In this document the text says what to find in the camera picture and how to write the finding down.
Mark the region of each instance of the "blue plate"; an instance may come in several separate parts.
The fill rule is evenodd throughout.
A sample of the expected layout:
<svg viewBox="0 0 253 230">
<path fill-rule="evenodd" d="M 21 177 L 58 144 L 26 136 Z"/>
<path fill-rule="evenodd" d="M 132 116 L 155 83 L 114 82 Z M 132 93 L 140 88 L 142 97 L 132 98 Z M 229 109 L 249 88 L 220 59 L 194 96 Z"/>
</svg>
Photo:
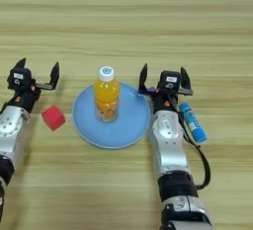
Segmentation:
<svg viewBox="0 0 253 230">
<path fill-rule="evenodd" d="M 118 118 L 111 123 L 101 122 L 95 116 L 93 87 L 90 86 L 77 97 L 72 117 L 77 132 L 89 143 L 119 149 L 132 145 L 145 134 L 150 108 L 134 87 L 122 83 Z"/>
</svg>

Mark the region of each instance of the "wooden table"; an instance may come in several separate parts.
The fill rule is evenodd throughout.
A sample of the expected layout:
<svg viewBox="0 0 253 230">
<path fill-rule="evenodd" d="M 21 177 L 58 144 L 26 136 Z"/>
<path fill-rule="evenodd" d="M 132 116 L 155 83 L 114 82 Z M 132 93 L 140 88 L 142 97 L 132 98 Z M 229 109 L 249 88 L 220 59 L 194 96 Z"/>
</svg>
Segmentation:
<svg viewBox="0 0 253 230">
<path fill-rule="evenodd" d="M 15 62 L 40 82 L 55 61 L 61 77 L 43 92 L 32 120 L 25 163 L 9 187 L 2 230 L 155 230 L 160 202 L 147 137 L 130 148 L 93 147 L 75 132 L 71 106 L 102 65 L 137 86 L 162 70 L 184 66 L 192 103 L 210 140 L 211 185 L 200 192 L 218 230 L 249 230 L 253 171 L 253 0 L 0 0 L 0 100 L 12 96 L 6 78 Z M 41 112 L 51 104 L 66 124 L 51 132 Z M 185 145 L 196 180 L 198 155 Z"/>
</svg>

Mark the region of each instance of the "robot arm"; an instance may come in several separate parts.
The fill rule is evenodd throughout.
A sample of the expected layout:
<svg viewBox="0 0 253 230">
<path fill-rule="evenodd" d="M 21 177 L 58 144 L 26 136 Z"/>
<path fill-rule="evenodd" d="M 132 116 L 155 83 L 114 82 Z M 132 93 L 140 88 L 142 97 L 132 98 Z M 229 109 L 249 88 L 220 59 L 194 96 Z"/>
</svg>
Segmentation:
<svg viewBox="0 0 253 230">
<path fill-rule="evenodd" d="M 20 60 L 10 71 L 8 88 L 14 90 L 15 94 L 5 103 L 0 114 L 0 221 L 6 188 L 23 159 L 30 112 L 42 89 L 55 89 L 59 78 L 59 65 L 56 63 L 49 84 L 37 84 L 31 71 L 25 68 L 25 63 L 26 59 Z"/>
<path fill-rule="evenodd" d="M 181 73 L 164 71 L 157 89 L 148 91 L 144 85 L 146 75 L 145 65 L 140 73 L 139 93 L 151 96 L 153 101 L 150 141 L 162 202 L 161 230 L 212 230 L 183 148 L 186 131 L 177 111 L 178 94 L 193 95 L 190 78 L 183 68 Z"/>
</svg>

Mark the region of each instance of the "blue cylinder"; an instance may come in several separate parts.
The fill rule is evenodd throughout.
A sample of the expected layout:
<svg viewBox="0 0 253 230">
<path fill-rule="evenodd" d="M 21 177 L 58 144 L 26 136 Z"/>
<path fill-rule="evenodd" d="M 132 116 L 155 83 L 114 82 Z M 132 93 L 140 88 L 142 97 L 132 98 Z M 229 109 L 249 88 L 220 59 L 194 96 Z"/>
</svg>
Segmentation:
<svg viewBox="0 0 253 230">
<path fill-rule="evenodd" d="M 194 114 L 192 107 L 188 103 L 183 103 L 179 106 L 179 110 L 184 115 L 184 120 L 191 130 L 196 142 L 202 143 L 208 140 L 206 132 L 199 123 L 197 116 Z"/>
</svg>

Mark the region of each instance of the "white bottle cap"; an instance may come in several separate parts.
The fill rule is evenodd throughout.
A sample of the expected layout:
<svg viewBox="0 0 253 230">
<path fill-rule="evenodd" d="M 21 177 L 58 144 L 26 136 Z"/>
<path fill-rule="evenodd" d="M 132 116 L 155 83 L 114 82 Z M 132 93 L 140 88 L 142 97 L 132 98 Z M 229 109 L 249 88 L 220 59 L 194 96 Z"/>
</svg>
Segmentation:
<svg viewBox="0 0 253 230">
<path fill-rule="evenodd" d="M 109 82 L 115 78 L 115 70 L 110 66 L 102 67 L 99 71 L 99 77 L 104 82 Z"/>
</svg>

